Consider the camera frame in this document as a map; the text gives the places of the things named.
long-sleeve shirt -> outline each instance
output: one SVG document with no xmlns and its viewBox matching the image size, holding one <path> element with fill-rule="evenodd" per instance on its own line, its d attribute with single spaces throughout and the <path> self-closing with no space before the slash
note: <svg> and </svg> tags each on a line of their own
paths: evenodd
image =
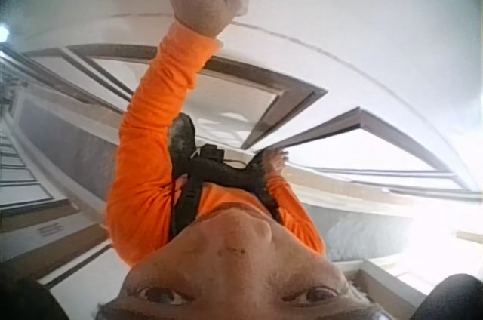
<svg viewBox="0 0 483 320">
<path fill-rule="evenodd" d="M 174 23 L 124 115 L 106 223 L 114 248 L 132 266 L 168 243 L 171 202 L 186 183 L 172 180 L 168 129 L 188 90 L 195 88 L 196 74 L 218 48 L 218 41 Z M 266 185 L 287 230 L 308 249 L 324 254 L 322 238 L 284 178 L 270 175 Z M 233 202 L 268 214 L 248 192 L 205 183 L 198 215 Z"/>
</svg>

ceiling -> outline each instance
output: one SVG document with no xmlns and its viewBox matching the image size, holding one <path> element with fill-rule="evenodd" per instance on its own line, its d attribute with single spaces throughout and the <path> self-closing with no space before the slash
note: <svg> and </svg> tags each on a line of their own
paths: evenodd
<svg viewBox="0 0 483 320">
<path fill-rule="evenodd" d="M 18 51 L 157 45 L 172 20 L 169 0 L 6 2 L 3 20 Z M 476 150 L 483 147 L 481 0 L 251 0 L 248 14 L 220 39 L 221 57 L 328 91 L 254 149 L 362 107 L 476 187 Z M 142 71 L 132 67 L 124 83 L 134 88 Z"/>
</svg>

ceiling light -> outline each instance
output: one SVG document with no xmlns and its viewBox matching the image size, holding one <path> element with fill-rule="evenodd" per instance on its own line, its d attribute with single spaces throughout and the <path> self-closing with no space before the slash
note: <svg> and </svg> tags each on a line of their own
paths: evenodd
<svg viewBox="0 0 483 320">
<path fill-rule="evenodd" d="M 10 32 L 8 31 L 8 28 L 6 26 L 4 26 L 3 24 L 0 25 L 0 42 L 7 41 L 9 34 L 10 34 Z"/>
</svg>

lip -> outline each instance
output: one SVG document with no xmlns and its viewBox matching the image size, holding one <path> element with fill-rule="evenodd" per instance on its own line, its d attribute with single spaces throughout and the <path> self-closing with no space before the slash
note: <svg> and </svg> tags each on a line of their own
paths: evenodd
<svg viewBox="0 0 483 320">
<path fill-rule="evenodd" d="M 203 214 L 202 216 L 196 218 L 196 220 L 193 221 L 192 225 L 203 222 L 204 220 L 209 220 L 210 218 L 217 216 L 219 213 L 229 209 L 237 209 L 239 211 L 244 211 L 246 214 L 250 215 L 251 217 L 254 217 L 260 220 L 265 220 L 267 223 L 270 223 L 270 224 L 272 223 L 272 219 L 270 217 L 268 217 L 263 212 L 253 208 L 250 205 L 246 205 L 245 203 L 225 203 L 225 204 L 219 205 L 212 211 L 209 211 L 208 213 Z"/>
</svg>

eye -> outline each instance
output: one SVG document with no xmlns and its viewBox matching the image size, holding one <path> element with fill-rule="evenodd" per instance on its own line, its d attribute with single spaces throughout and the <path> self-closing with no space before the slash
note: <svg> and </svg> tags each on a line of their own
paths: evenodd
<svg viewBox="0 0 483 320">
<path fill-rule="evenodd" d="M 329 300 L 339 294 L 331 288 L 325 286 L 317 286 L 310 288 L 295 295 L 290 295 L 283 298 L 283 301 L 295 306 L 314 306 L 318 303 Z"/>
<path fill-rule="evenodd" d="M 152 303 L 169 306 L 182 306 L 192 301 L 186 295 L 178 294 L 168 288 L 158 288 L 156 286 L 141 288 L 136 292 L 136 296 Z"/>
</svg>

